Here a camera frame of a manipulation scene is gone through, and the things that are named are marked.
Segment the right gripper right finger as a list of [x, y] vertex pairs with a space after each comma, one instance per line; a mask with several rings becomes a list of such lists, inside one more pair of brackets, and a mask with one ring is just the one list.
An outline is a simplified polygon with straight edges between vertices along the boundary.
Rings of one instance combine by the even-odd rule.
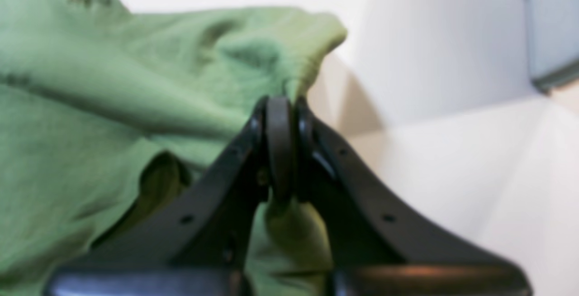
[[368, 168], [308, 104], [280, 100], [280, 147], [293, 193], [324, 220], [331, 296], [531, 296], [517, 265], [432, 222]]

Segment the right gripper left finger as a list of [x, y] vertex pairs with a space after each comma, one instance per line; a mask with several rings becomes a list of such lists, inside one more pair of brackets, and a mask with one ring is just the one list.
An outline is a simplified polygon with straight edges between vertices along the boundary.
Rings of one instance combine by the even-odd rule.
[[271, 175], [262, 98], [194, 186], [52, 275], [45, 296], [252, 296], [244, 274], [254, 214]]

